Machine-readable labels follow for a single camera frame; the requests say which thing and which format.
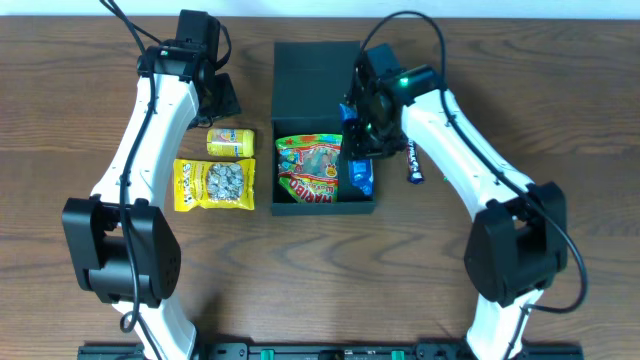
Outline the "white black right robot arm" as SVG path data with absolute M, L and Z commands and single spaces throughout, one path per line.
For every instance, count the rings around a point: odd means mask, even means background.
M 578 347 L 522 340 L 534 305 L 567 265 L 562 191 L 505 161 L 441 85 L 429 66 L 401 67 L 386 44 L 362 51 L 347 95 L 355 112 L 343 116 L 345 156 L 385 158 L 414 141 L 464 203 L 472 220 L 464 264 L 479 298 L 467 347 L 450 358 L 581 358 Z

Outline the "blue Oreo cookie pack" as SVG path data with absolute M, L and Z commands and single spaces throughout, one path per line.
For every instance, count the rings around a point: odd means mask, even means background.
M 342 153 L 347 158 L 350 184 L 358 188 L 365 196 L 371 197 L 374 190 L 373 165 L 370 159 L 356 159 L 356 125 L 358 113 L 347 104 L 339 105 L 342 124 Z

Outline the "purple Dairy Milk bar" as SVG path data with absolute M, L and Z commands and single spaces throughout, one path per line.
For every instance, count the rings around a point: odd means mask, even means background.
M 407 163 L 409 168 L 407 180 L 415 185 L 422 184 L 424 176 L 418 161 L 416 145 L 412 139 L 407 141 Z

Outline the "dark green lidded box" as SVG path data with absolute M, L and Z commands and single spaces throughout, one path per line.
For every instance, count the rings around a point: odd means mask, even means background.
M 339 134 L 339 104 L 350 88 L 357 41 L 276 42 L 271 123 L 275 140 L 291 135 Z M 348 162 L 339 159 L 337 201 L 299 203 L 278 183 L 278 151 L 272 151 L 274 216 L 370 214 L 374 194 L 353 186 Z

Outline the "yellow Hacks candy bag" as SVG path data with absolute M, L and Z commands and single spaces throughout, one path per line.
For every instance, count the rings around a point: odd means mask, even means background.
M 254 202 L 254 159 L 212 162 L 176 159 L 174 172 L 174 210 L 242 209 L 252 211 Z

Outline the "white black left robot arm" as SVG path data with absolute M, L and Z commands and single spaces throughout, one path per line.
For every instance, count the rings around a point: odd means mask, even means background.
M 194 359 L 197 329 L 175 291 L 181 249 L 163 208 L 185 132 L 239 113 L 206 12 L 183 10 L 176 35 L 140 48 L 135 106 L 116 154 L 87 198 L 70 198 L 62 225 L 81 289 L 121 314 L 134 345 L 84 345 L 80 359 Z

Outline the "green Haribo gummy bag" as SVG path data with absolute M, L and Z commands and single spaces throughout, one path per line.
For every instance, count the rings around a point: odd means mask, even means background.
M 275 141 L 278 183 L 298 203 L 334 203 L 342 136 L 292 135 Z

